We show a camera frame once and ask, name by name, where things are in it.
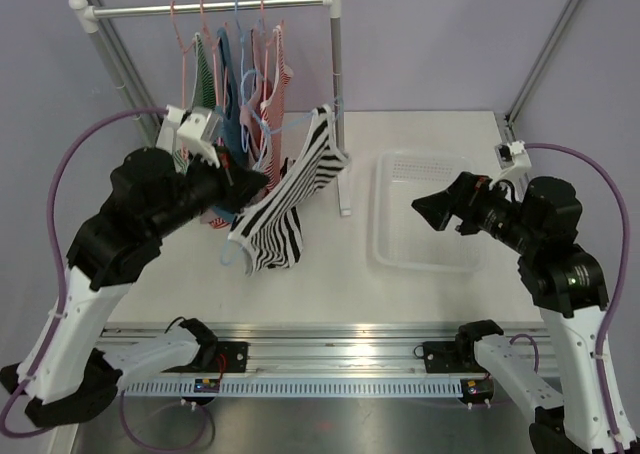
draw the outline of hanging clothes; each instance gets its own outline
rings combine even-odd
[[[224,27],[218,29],[218,52],[220,54],[220,64],[222,79],[226,78],[226,83],[222,86],[223,98],[226,97],[226,105],[222,106],[223,129],[222,142],[229,149],[233,159],[240,166],[247,166],[247,154],[242,149],[242,138],[240,130],[240,105],[238,104],[238,85],[236,76],[233,73],[233,63],[231,58],[231,47],[229,37]],[[235,215],[219,207],[212,207],[200,218],[200,222],[208,223],[214,229],[223,229],[233,222]]]
[[[260,115],[270,131],[275,131],[282,127],[285,91],[293,77],[293,70],[284,62],[282,26],[277,25],[273,29],[273,35],[275,36],[276,45],[276,73],[273,81],[273,92],[271,96],[260,103]],[[263,132],[262,142],[267,143],[263,159],[263,162],[266,163],[264,164],[266,166],[264,173],[269,176],[267,191],[272,191],[280,182],[281,133],[268,135],[268,133]]]
[[[256,75],[251,97],[247,100],[246,104],[240,106],[240,125],[242,126],[242,129],[246,130],[249,138],[249,149],[247,152],[249,156],[249,167],[253,167],[255,163],[258,162],[258,159],[260,158],[260,145],[262,142],[260,124],[258,124],[258,121],[251,115],[251,111],[256,113],[259,112],[260,103],[264,100],[264,75],[262,74],[262,59],[264,59],[264,54],[261,49],[261,42],[258,30],[255,28],[251,29],[253,69],[256,71]],[[272,92],[273,86],[271,82],[267,80],[267,97],[271,96]]]
[[[247,165],[247,154],[242,150],[242,138],[240,135],[240,105],[238,104],[238,84],[233,73],[233,63],[231,57],[231,47],[229,37],[224,27],[218,29],[220,43],[218,49],[220,53],[220,64],[224,79],[225,69],[227,71],[227,83],[223,86],[226,91],[227,105],[222,106],[224,112],[224,129],[222,139],[224,145],[229,149],[233,159],[243,167]]]
[[[228,239],[247,254],[247,274],[291,267],[302,254],[302,230],[295,207],[323,189],[349,164],[336,145],[331,108],[314,110],[300,157],[272,192],[239,214]]]
[[[213,71],[207,61],[207,50],[202,42],[202,36],[196,32],[195,41],[195,60],[196,60],[196,82],[193,86],[193,96],[191,97],[191,109],[194,107],[205,107],[207,109],[215,109],[216,107],[216,89],[213,83]]]

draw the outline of black and white striped shirt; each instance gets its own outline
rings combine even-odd
[[[239,214],[229,240],[246,254],[247,274],[264,268],[291,267],[300,260],[302,230],[295,207],[329,184],[349,164],[335,142],[333,112],[328,105],[313,112],[300,157],[273,191]]]

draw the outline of metal floor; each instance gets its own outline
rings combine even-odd
[[[166,399],[127,400],[129,424],[153,446],[189,443],[201,414],[167,409]],[[212,439],[191,452],[207,454],[494,454],[533,453],[528,426],[513,404],[467,411],[458,401],[424,399],[230,399],[210,405]],[[120,426],[118,406],[78,430],[73,454],[133,454],[142,451]]]

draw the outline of black clamp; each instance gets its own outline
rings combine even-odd
[[[473,344],[504,331],[492,320],[470,322],[458,328],[454,341],[422,343],[425,369],[429,374],[486,373],[475,360]]]
[[[58,401],[43,404],[35,397],[27,403],[25,414],[38,428],[53,428],[66,424],[88,422],[104,411],[118,394],[118,380],[122,375],[104,359],[103,352],[93,349],[78,390]],[[2,368],[0,381],[13,393],[18,387],[19,364]]]
[[[179,324],[196,338],[200,350],[187,366],[179,366],[166,372],[244,373],[247,371],[249,343],[220,341],[211,329],[198,319],[186,319]]]

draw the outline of cable tie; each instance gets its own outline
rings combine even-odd
[[[66,319],[68,314],[66,312],[55,312],[53,309],[49,311],[49,317],[54,319]]]

